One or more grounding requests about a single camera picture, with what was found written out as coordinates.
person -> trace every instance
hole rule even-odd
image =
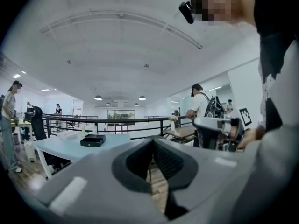
[[[200,84],[194,84],[191,90],[193,97],[192,104],[190,110],[186,114],[186,117],[189,119],[204,117],[206,114],[206,108],[209,104],[209,100],[206,96],[211,99],[212,95],[206,93]],[[209,148],[209,140],[212,134],[213,132],[207,129],[195,129],[193,146]]]
[[[28,108],[32,108],[32,105],[31,105],[31,103],[29,101],[27,102],[27,109]]]
[[[3,148],[7,157],[9,167],[16,173],[22,171],[18,166],[17,159],[14,152],[14,140],[12,135],[11,119],[15,119],[13,110],[15,108],[15,94],[21,92],[22,83],[15,80],[13,85],[9,88],[1,111],[1,129],[3,135]]]
[[[227,110],[227,114],[229,114],[229,113],[231,113],[233,111],[233,104],[232,104],[232,100],[231,99],[228,100],[228,105],[227,105],[226,110]]]
[[[190,9],[180,9],[189,23],[194,20],[230,24],[246,22],[256,27],[260,35],[259,72],[263,82],[263,122],[257,128],[246,131],[238,148],[260,140],[266,132],[282,125],[269,91],[285,63],[285,69],[298,64],[297,7],[297,0],[191,0]]]
[[[60,107],[60,104],[56,104],[56,109],[55,109],[55,115],[62,115],[62,109]],[[55,121],[56,127],[59,126],[59,120]]]

white t-shirt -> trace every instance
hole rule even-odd
[[[3,101],[3,105],[5,103],[5,100],[8,102],[8,109],[10,112],[12,112],[15,108],[15,98],[14,98],[14,95],[12,94],[11,91],[7,92],[5,98],[4,98],[4,101]],[[2,108],[2,116],[7,118],[7,119],[10,119],[10,115],[8,115],[5,110]]]
[[[210,95],[204,91],[202,91],[201,93],[206,94],[206,96],[208,96],[209,99],[212,98],[212,95]],[[194,110],[197,112],[196,117],[204,117],[205,113],[206,113],[206,108],[209,104],[209,101],[207,100],[207,98],[204,95],[202,95],[201,93],[199,93],[193,97],[192,104],[190,107],[191,110]]]

light blue table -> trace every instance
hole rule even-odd
[[[101,152],[102,150],[110,149],[131,141],[129,134],[108,134],[106,135],[105,143],[101,147],[84,147],[80,145],[82,139],[83,137],[79,133],[77,134],[77,137],[69,140],[63,140],[58,136],[55,136],[35,142],[43,169],[48,178],[51,178],[52,174],[42,151],[59,158],[76,161],[88,154]]]

black box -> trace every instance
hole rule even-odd
[[[101,147],[105,141],[105,135],[88,134],[80,141],[80,145],[85,147]]]

gray plastic device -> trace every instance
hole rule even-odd
[[[298,126],[269,132],[244,153],[163,138],[138,140],[73,163],[53,176],[36,198],[44,218],[56,223],[243,223],[263,212],[290,182],[299,163],[298,140]],[[169,185],[164,214],[146,182],[152,158]],[[63,198],[58,213],[50,212],[75,177],[84,180],[84,186],[71,191],[68,202]]]

